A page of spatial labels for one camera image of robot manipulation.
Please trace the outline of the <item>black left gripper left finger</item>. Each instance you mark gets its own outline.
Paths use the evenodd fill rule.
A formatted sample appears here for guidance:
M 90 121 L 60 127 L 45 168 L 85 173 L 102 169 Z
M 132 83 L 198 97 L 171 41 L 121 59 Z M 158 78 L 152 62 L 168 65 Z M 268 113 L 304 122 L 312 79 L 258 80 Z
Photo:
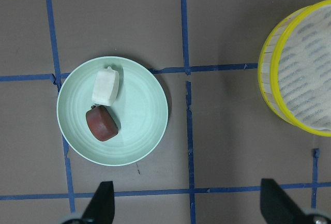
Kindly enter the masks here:
M 113 223 L 114 186 L 112 181 L 99 184 L 81 219 L 82 223 Z

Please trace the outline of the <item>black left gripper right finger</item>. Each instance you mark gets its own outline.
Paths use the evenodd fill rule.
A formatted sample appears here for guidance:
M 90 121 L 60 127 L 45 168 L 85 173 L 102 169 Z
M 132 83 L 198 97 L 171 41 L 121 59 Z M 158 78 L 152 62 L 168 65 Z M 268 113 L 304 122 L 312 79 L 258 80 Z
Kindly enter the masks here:
M 260 211 L 266 223 L 313 223 L 274 179 L 261 179 Z

